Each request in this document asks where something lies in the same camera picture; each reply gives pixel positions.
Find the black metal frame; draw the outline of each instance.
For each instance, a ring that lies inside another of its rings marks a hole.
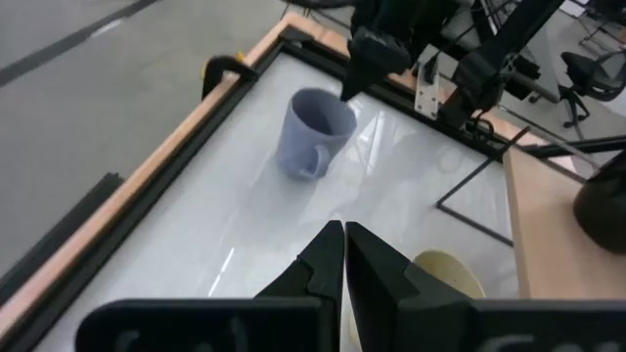
[[[519,131],[519,133],[517,133],[506,145],[502,147],[498,155],[502,156],[510,147],[512,147],[517,141],[519,141],[519,139],[523,137],[529,130],[530,130],[530,127],[526,127],[523,130]],[[471,181],[471,179],[473,179],[476,175],[478,175],[480,171],[487,168],[487,166],[489,166],[491,162],[493,162],[494,160],[495,160],[495,157],[493,156],[488,157],[483,163],[481,163],[477,168],[475,168],[466,178],[461,180],[461,182],[459,182],[455,187],[453,187],[452,190],[450,190],[447,194],[445,194],[442,198],[440,198],[435,203],[435,206],[437,209],[445,212],[446,214],[456,218],[459,221],[462,221],[472,226],[476,230],[481,231],[482,233],[491,237],[492,239],[498,242],[502,242],[503,244],[508,245],[510,247],[513,247],[513,241],[507,239],[505,236],[497,233],[496,231],[489,229],[488,227],[484,225],[479,224],[476,221],[469,219],[467,216],[443,204],[444,201],[446,201],[448,198],[450,198],[456,192],[458,192],[464,185],[466,185],[469,181]]]
[[[486,9],[481,1],[474,1],[469,10],[471,18],[475,24],[474,30],[476,30],[480,42],[485,42],[486,40],[493,38],[495,33],[491,29],[489,21],[486,19],[490,9]],[[469,52],[460,44],[452,43],[450,39],[444,37],[441,33],[435,34],[431,38],[430,44],[439,49],[445,48],[444,52],[457,61],[460,61]],[[517,58],[514,65],[518,71],[518,75],[526,77],[528,81],[535,80],[541,75],[539,73],[539,67],[523,55]],[[526,99],[526,97],[533,92],[532,87],[528,87],[526,84],[523,84],[515,79],[509,80],[505,89],[507,92],[520,100]]]
[[[0,278],[0,306],[98,210],[124,180],[107,173],[87,194],[44,235],[13,267]]]
[[[337,79],[345,75],[347,58],[317,43],[314,40],[301,40],[308,35],[289,26],[283,35],[252,66],[262,74],[281,54],[288,54]],[[226,96],[214,107],[203,123],[189,136],[174,155],[165,161],[158,171],[137,192],[118,216],[103,229],[93,243],[82,251],[71,263],[68,270],[43,294],[0,340],[0,350],[23,352],[31,350],[43,338],[48,329],[64,314],[68,306],[90,283],[113,253],[132,233],[151,207],[158,201],[170,184],[183,171],[200,148],[225,121],[239,101],[254,86],[254,80],[238,80]],[[501,161],[501,148],[509,140],[495,135],[489,143],[474,139],[473,134],[453,129],[414,110],[415,92],[392,80],[375,84],[366,94],[400,110],[411,118],[460,142],[461,144],[487,155],[491,160]]]

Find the black object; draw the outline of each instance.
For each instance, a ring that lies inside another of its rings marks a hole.
[[[241,79],[245,80],[258,78],[258,73],[254,69],[232,56],[221,55],[212,57],[204,69],[204,80],[202,81],[203,99],[222,81],[225,72],[237,73]]]
[[[626,253],[626,151],[585,183],[574,201],[574,215],[599,246]]]
[[[569,128],[589,117],[589,110],[580,97],[589,96],[602,102],[615,99],[626,86],[626,50],[606,54],[597,60],[574,53],[560,55],[567,65],[567,76],[572,81],[569,88],[560,86],[560,99],[567,100],[572,120],[563,124]],[[585,113],[578,114],[576,105]]]
[[[476,11],[471,13],[476,26],[476,33],[478,34],[481,43],[487,42],[490,38],[493,38],[497,31],[500,30],[508,16],[511,15],[509,12],[510,5],[511,4],[508,2],[502,1],[498,1],[496,4],[491,0],[473,2],[473,8],[482,8],[481,12]],[[496,26],[495,32],[491,27],[491,23],[486,21],[487,18],[493,20],[493,23]],[[532,56],[530,58],[526,58],[524,55],[519,55],[514,60],[514,68],[516,74],[514,74],[513,79],[507,81],[505,89],[514,97],[524,100],[528,94],[533,92],[538,87],[535,80],[541,76],[539,66],[534,62],[534,58],[532,58]]]
[[[391,35],[360,27],[348,43],[350,61],[343,78],[340,98],[343,102],[363,92],[390,73],[402,74],[411,64],[409,50]]]
[[[338,351],[344,240],[364,352],[619,351],[626,304],[474,301],[358,223],[330,222],[252,299],[131,300],[91,313],[77,352]]]
[[[476,110],[491,110],[513,76],[519,51],[559,8],[562,0],[524,0],[496,36],[465,56],[452,76],[457,89],[439,110],[439,120],[461,128]]]
[[[0,68],[0,88],[22,77],[23,75],[43,66],[63,53],[85,42],[104,26],[134,16],[138,12],[154,4],[157,0],[138,0],[115,11],[114,13],[88,24],[76,32],[43,47],[28,56]]]
[[[461,8],[455,0],[423,1],[421,4],[421,15],[413,25],[409,46],[412,63],[418,61],[428,44],[440,35],[441,29],[457,16]]]
[[[474,1],[474,4],[478,4],[480,2],[481,1]],[[443,52],[457,61],[460,61],[470,52],[470,50],[462,47],[460,44],[452,44],[448,38],[445,38],[440,33],[431,39],[430,44],[437,48],[446,48]],[[524,100],[537,86],[535,84],[533,87],[528,87],[527,83],[529,81],[534,81],[541,76],[539,66],[529,61],[524,56],[519,56],[514,61],[514,67],[515,72],[519,75],[523,75],[524,79],[518,79],[518,76],[514,76],[514,79],[509,80],[505,85],[505,90],[514,97]]]
[[[108,304],[81,323],[75,350],[338,352],[344,241],[329,222],[253,299]]]
[[[348,58],[336,51],[325,47],[316,42],[313,37],[307,34],[297,34],[296,28],[286,28],[281,34],[281,39],[294,45],[285,45],[281,48],[282,52],[290,54],[297,59],[320,69],[321,71],[331,75],[336,79],[342,79],[347,73]],[[494,155],[497,151],[507,143],[507,139],[493,135],[488,141],[477,139],[477,135],[486,133],[482,126],[473,131],[459,131],[445,124],[438,123],[428,116],[415,111],[414,99],[415,91],[404,85],[398,84],[393,80],[384,79],[366,88],[365,92],[372,97],[389,104],[395,109],[411,118],[426,124],[428,127],[458,141],[470,149],[477,150],[485,155]]]
[[[490,228],[479,224],[478,222],[469,219],[467,216],[459,213],[458,211],[455,211],[454,209],[446,206],[444,204],[444,201],[446,201],[447,199],[449,199],[451,196],[453,196],[456,192],[458,192],[464,185],[466,185],[469,181],[471,181],[474,177],[476,177],[476,175],[478,175],[482,170],[484,170],[485,168],[487,168],[487,166],[489,166],[489,164],[491,164],[495,159],[498,158],[498,156],[502,156],[510,147],[512,147],[515,143],[517,143],[517,141],[519,141],[521,139],[521,137],[523,137],[526,133],[528,133],[528,131],[530,130],[530,127],[526,126],[526,128],[524,128],[523,130],[519,131],[519,133],[517,133],[508,143],[506,143],[498,152],[498,155],[494,155],[492,157],[487,158],[483,163],[481,163],[477,168],[475,168],[468,176],[466,176],[466,178],[464,178],[463,180],[461,180],[461,182],[459,182],[455,187],[453,187],[450,191],[448,191],[448,193],[446,193],[443,197],[441,197],[436,203],[435,206],[437,207],[437,209],[445,212],[446,214],[456,218],[459,221],[462,221],[464,223],[466,223],[469,226],[472,226],[473,228],[475,228],[476,230],[482,232],[483,234],[491,237],[492,239],[503,243],[504,245],[507,245],[509,247],[513,247],[513,241],[511,241],[510,239],[506,238],[505,236],[497,233],[494,230],[491,230]]]
[[[434,77],[437,75],[439,69],[439,56],[428,60],[424,65],[424,81],[428,84],[434,83]]]
[[[107,173],[44,237],[0,279],[0,306],[98,210],[124,180]]]
[[[498,7],[496,7],[495,9],[493,9],[492,11],[489,12],[489,14],[482,14],[482,17],[479,17],[476,21],[472,21],[472,24],[467,27],[464,31],[462,31],[461,33],[459,33],[456,37],[454,37],[453,39],[450,40],[450,42],[448,42],[447,45],[439,48],[439,50],[432,56],[432,58],[430,58],[428,60],[428,62],[426,63],[427,65],[432,65],[432,62],[434,60],[437,60],[439,58],[439,54],[441,54],[442,52],[446,52],[450,47],[456,45],[459,41],[461,41],[461,39],[463,39],[463,37],[465,37],[468,33],[470,33],[472,30],[476,30],[476,32],[478,33],[478,36],[480,38],[484,38],[485,34],[483,33],[483,31],[488,32],[489,34],[491,34],[491,27],[489,25],[488,20],[489,19],[497,19],[498,18],[498,13],[500,11],[502,11],[507,5],[513,3],[514,0],[506,0],[504,1],[502,4],[500,4]],[[476,16],[476,14],[474,14],[474,11],[484,11],[484,9],[479,6],[477,9],[474,8],[473,4],[471,7],[471,15],[472,18],[474,18]]]

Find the yellow clamp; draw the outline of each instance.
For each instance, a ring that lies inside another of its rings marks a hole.
[[[240,61],[243,62],[244,59],[246,58],[246,56],[244,55],[244,53],[241,50],[237,51],[237,54],[235,55],[235,58]],[[208,60],[206,62],[204,62],[204,65],[202,65],[202,69],[200,70],[200,79],[204,79],[204,72],[206,71],[206,66],[208,65]]]

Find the gray floor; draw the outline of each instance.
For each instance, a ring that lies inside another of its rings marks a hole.
[[[130,0],[0,0],[0,66],[48,45]],[[120,25],[0,88],[0,274],[106,172],[127,177],[200,98],[200,70],[216,54],[246,51],[278,20],[277,0],[160,0]],[[582,28],[557,13],[550,55]],[[626,134],[626,117],[584,98],[587,138]],[[505,104],[565,138],[561,105]],[[502,112],[515,123],[513,117]]]

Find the mug handle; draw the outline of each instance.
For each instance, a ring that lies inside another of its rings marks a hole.
[[[315,165],[315,169],[313,171],[301,171],[302,176],[309,179],[316,179],[326,175],[326,172],[329,170],[329,165],[331,164],[331,154],[326,146],[315,146],[315,152],[317,153],[317,163]]]

